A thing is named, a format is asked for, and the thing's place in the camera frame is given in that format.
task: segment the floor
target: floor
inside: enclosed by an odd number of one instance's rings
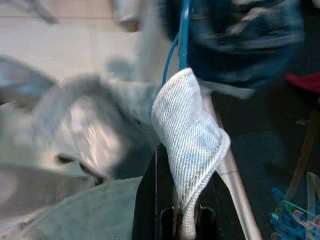
[[[24,0],[0,0],[0,56],[14,58],[59,83],[85,73],[107,76],[112,74],[109,66],[114,67],[119,60],[129,64],[135,60],[139,34],[127,32],[115,23],[111,0],[39,1],[57,18],[57,24],[50,25],[38,18]],[[13,115],[22,115],[12,109],[1,111],[7,112],[8,124]],[[6,149],[0,154],[2,162],[14,161],[70,175],[83,174],[76,163],[59,165],[51,153],[26,160],[20,159],[22,153],[17,149],[8,146],[8,139],[0,139],[0,149]]]

